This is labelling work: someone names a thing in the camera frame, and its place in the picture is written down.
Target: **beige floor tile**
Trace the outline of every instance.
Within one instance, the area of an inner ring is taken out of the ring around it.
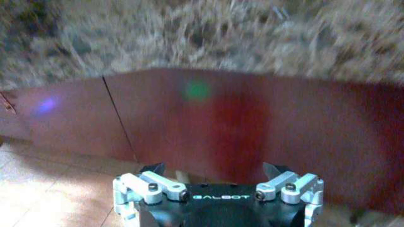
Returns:
[[[44,195],[68,166],[20,157],[0,169],[0,201],[29,207]]]
[[[107,217],[101,227],[124,227],[120,215],[117,215],[113,210],[108,214],[108,217]]]
[[[1,188],[45,190],[67,171],[68,165],[20,156],[0,169]]]
[[[0,151],[0,168],[13,159],[19,159],[20,156],[15,153]]]
[[[77,198],[91,199],[104,207],[111,208],[113,206],[112,181],[113,176],[111,175],[71,167],[49,191],[64,192]]]
[[[71,165],[75,163],[75,160],[79,156],[76,153],[69,153],[61,150],[45,148],[45,147],[37,147],[37,146],[31,146],[24,152],[23,155],[29,156],[29,157],[36,157],[39,159],[51,161],[51,162],[57,162],[63,163],[67,165]]]
[[[21,153],[25,149],[31,147],[31,144],[27,142],[19,141],[5,141],[3,145],[0,145],[0,152],[9,152],[9,153]]]
[[[9,201],[1,200],[0,202],[0,223],[1,227],[12,227],[17,221],[21,219],[24,213],[28,211],[28,208],[20,206]]]
[[[100,227],[111,208],[99,204],[92,197],[48,191],[16,227]]]
[[[100,168],[100,172],[112,176],[125,173],[137,173],[143,165],[136,162],[120,161],[111,159]]]
[[[103,166],[111,161],[109,158],[91,156],[91,155],[77,155],[72,166],[77,166],[93,171],[100,171]]]

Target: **metal bracket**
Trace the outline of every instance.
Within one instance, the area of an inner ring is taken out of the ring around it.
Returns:
[[[288,204],[297,204],[300,200],[305,206],[305,227],[312,225],[317,215],[323,212],[324,181],[315,174],[305,174],[295,183],[281,188],[281,200]]]
[[[295,182],[297,174],[285,171],[276,178],[265,183],[259,183],[256,186],[256,199],[259,201],[271,201],[276,198],[276,193],[281,190],[287,183]]]
[[[185,184],[173,182],[165,177],[155,174],[152,171],[145,171],[141,173],[140,178],[148,183],[157,183],[159,188],[163,189],[163,193],[167,198],[173,201],[187,201],[189,198],[189,193],[187,191]]]
[[[8,112],[12,112],[13,114],[17,114],[15,108],[13,108],[13,105],[11,104],[11,102],[7,100],[4,94],[0,92],[0,101],[3,102],[3,105],[5,107],[5,110]]]

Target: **screw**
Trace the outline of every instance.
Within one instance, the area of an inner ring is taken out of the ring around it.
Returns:
[[[255,198],[257,199],[257,201],[264,201],[265,194],[261,191],[256,191],[255,192]]]
[[[179,195],[179,200],[181,201],[187,201],[189,199],[189,192],[187,190],[181,191],[180,195]]]
[[[296,185],[293,183],[285,184],[285,189],[291,192],[296,191]]]
[[[159,185],[156,183],[149,183],[149,191],[155,192],[159,189]]]

